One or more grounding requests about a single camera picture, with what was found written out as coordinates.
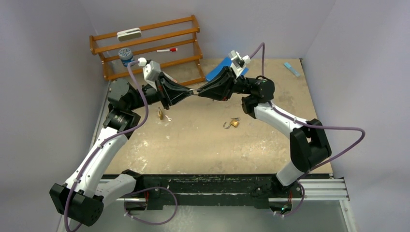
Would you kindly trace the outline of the red capped marker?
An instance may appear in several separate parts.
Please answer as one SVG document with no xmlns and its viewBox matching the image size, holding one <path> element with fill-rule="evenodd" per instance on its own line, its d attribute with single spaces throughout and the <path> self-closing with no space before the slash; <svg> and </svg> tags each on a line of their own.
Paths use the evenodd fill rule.
<svg viewBox="0 0 410 232">
<path fill-rule="evenodd" d="M 157 53 L 163 53 L 163 52 L 176 52 L 176 51 L 178 51 L 178 49 L 177 49 L 177 48 L 168 48 L 168 49 L 159 49 L 159 50 L 156 50 L 156 52 L 157 52 Z"/>
</svg>

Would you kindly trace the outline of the orange tipped pen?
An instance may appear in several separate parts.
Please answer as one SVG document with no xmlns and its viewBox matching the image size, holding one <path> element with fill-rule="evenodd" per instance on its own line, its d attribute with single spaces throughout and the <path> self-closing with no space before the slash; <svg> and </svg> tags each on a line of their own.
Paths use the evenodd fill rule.
<svg viewBox="0 0 410 232">
<path fill-rule="evenodd" d="M 175 83 L 178 83 L 178 81 L 175 80 L 174 78 L 172 78 L 172 77 L 170 77 L 170 76 L 167 76 L 167 77 L 168 77 L 168 79 L 170 79 L 171 81 L 173 81 L 173 82 L 175 82 Z"/>
</svg>

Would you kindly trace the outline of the large brass padlock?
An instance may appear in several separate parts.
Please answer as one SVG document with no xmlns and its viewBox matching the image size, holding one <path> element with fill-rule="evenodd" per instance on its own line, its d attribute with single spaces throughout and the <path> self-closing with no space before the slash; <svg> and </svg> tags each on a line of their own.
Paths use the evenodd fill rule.
<svg viewBox="0 0 410 232">
<path fill-rule="evenodd" d="M 164 117 L 163 111 L 162 111 L 162 109 L 161 109 L 160 107 L 158 107 L 158 118 L 159 118 L 160 120 L 163 120 L 163 117 Z"/>
</svg>

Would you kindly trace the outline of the blue white jar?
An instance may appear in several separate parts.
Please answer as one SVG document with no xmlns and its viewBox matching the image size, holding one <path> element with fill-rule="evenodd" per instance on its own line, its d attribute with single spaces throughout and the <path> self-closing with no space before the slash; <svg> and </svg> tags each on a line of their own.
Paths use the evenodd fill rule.
<svg viewBox="0 0 410 232">
<path fill-rule="evenodd" d="M 129 63 L 134 62 L 133 51 L 128 47 L 121 48 L 118 51 L 118 56 L 121 60 L 122 65 L 126 68 Z"/>
</svg>

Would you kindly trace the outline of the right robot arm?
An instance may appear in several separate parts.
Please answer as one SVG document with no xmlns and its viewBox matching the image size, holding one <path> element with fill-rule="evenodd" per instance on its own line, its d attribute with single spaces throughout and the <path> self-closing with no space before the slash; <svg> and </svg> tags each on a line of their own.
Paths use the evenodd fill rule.
<svg viewBox="0 0 410 232">
<path fill-rule="evenodd" d="M 232 94 L 242 94 L 242 109 L 250 117 L 267 123 L 290 141 L 291 160 L 276 173 L 272 192 L 279 197 L 291 189 L 298 178 L 332 154 L 322 123 L 291 115 L 273 103 L 275 84 L 264 76 L 248 78 L 236 76 L 225 66 L 217 76 L 198 89 L 198 96 L 227 101 Z"/>
</svg>

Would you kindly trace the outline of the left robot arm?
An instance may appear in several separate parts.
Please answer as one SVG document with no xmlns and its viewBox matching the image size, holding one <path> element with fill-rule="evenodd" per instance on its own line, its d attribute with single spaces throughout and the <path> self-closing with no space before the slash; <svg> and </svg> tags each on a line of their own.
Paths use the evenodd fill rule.
<svg viewBox="0 0 410 232">
<path fill-rule="evenodd" d="M 168 108 L 191 95 L 191 88 L 170 80 L 164 73 L 160 73 L 153 87 L 133 87 L 125 79 L 111 83 L 107 95 L 109 113 L 95 144 L 64 184 L 54 184 L 49 192 L 56 210 L 64 216 L 66 231 L 92 226 L 105 207 L 124 195 L 137 198 L 144 193 L 144 184 L 134 172 L 126 171 L 114 180 L 100 183 L 114 156 L 148 119 L 148 112 L 140 117 L 134 110 L 148 110 L 150 104 L 160 101 Z"/>
</svg>

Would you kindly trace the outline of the blue folder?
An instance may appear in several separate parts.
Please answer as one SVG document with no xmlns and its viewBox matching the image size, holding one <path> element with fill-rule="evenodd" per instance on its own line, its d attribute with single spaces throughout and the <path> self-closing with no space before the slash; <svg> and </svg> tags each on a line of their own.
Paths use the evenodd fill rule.
<svg viewBox="0 0 410 232">
<path fill-rule="evenodd" d="M 230 65 L 231 65 L 231 60 L 230 60 L 230 58 L 229 58 L 229 57 L 224 58 L 221 63 L 219 63 L 213 70 L 211 70 L 211 71 L 205 76 L 205 80 L 206 80 L 207 82 L 211 81 L 211 80 L 215 77 L 215 75 L 222 69 L 222 67 L 224 67 L 224 66 L 229 66 L 229 67 L 230 67 Z M 244 75 L 248 70 L 249 70 L 249 69 L 246 68 L 246 69 L 244 70 L 244 72 L 243 72 L 242 75 Z"/>
</svg>

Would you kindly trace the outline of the light blue marker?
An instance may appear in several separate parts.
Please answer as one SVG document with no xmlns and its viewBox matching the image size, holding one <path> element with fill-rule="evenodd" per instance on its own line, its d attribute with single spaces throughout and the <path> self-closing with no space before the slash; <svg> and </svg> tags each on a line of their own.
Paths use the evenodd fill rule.
<svg viewBox="0 0 410 232">
<path fill-rule="evenodd" d="M 284 66 L 295 76 L 300 77 L 301 74 L 288 62 L 284 63 Z"/>
</svg>

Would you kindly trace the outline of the white eraser block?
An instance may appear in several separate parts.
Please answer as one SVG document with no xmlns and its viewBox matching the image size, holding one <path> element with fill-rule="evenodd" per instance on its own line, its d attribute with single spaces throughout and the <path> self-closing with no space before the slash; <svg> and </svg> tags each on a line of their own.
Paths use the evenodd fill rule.
<svg viewBox="0 0 410 232">
<path fill-rule="evenodd" d="M 117 39 L 120 42 L 133 40 L 142 36 L 140 28 L 132 28 L 117 32 Z"/>
</svg>

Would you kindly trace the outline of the wooden tiered rack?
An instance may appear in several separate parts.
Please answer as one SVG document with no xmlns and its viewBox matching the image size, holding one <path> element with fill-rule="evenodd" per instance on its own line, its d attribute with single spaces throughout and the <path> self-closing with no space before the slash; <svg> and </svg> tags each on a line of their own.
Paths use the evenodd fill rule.
<svg viewBox="0 0 410 232">
<path fill-rule="evenodd" d="M 198 69 L 199 77 L 197 79 L 185 81 L 180 84 L 183 86 L 190 86 L 190 85 L 198 84 L 198 83 L 205 81 L 205 74 L 200 64 L 200 60 L 203 59 L 203 53 L 201 51 L 201 48 L 197 40 L 197 33 L 200 32 L 200 25 L 195 15 L 191 15 L 185 18 L 180 18 L 180 19 L 175 19 L 175 20 L 142 26 L 140 27 L 140 30 L 145 31 L 145 30 L 152 30 L 152 29 L 161 29 L 164 27 L 169 27 L 172 25 L 188 23 L 188 22 L 192 23 L 192 27 L 189 29 L 172 31 L 172 32 L 165 33 L 162 35 L 155 35 L 155 36 L 151 36 L 147 38 L 133 39 L 128 42 L 119 42 L 114 45 L 109 45 L 109 46 L 104 46 L 104 47 L 98 47 L 98 41 L 116 37 L 117 34 L 115 32 L 111 32 L 111 33 L 107 33 L 103 35 L 97 35 L 97 36 L 90 35 L 89 36 L 90 51 L 93 55 L 98 55 L 100 57 L 102 67 L 103 67 L 104 79 L 106 81 L 114 81 L 119 78 L 124 78 L 124 77 L 129 76 L 129 72 L 126 71 L 126 72 L 121 72 L 121 73 L 115 73 L 113 69 L 109 67 L 110 62 L 120 59 L 118 55 L 106 57 L 104 54 L 109 51 L 119 50 L 125 47 L 131 48 L 132 46 L 139 46 L 142 44 L 148 44 L 148 43 L 153 43 L 153 42 L 158 44 L 157 46 L 151 46 L 148 48 L 144 48 L 142 50 L 133 51 L 132 53 L 133 57 L 136 58 L 144 54 L 155 52 L 157 50 L 164 50 L 164 49 L 171 49 L 171 48 L 177 49 L 183 45 L 192 44 L 193 45 L 193 55 L 192 56 L 181 58 L 181 59 L 176 59 L 176 60 L 172 60 L 168 62 L 163 62 L 160 64 L 160 67 L 167 68 L 167 67 L 180 65 L 180 64 L 184 64 L 188 62 L 194 62 Z"/>
</svg>

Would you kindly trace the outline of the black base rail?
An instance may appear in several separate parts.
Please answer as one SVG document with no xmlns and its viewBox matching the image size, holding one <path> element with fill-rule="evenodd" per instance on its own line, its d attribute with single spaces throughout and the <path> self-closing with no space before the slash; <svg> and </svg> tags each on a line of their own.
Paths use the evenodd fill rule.
<svg viewBox="0 0 410 232">
<path fill-rule="evenodd" d="M 125 170 L 136 183 L 131 198 L 140 198 L 147 210 L 165 206 L 252 206 L 290 211 L 305 198 L 301 182 L 283 187 L 275 174 L 138 174 Z"/>
</svg>

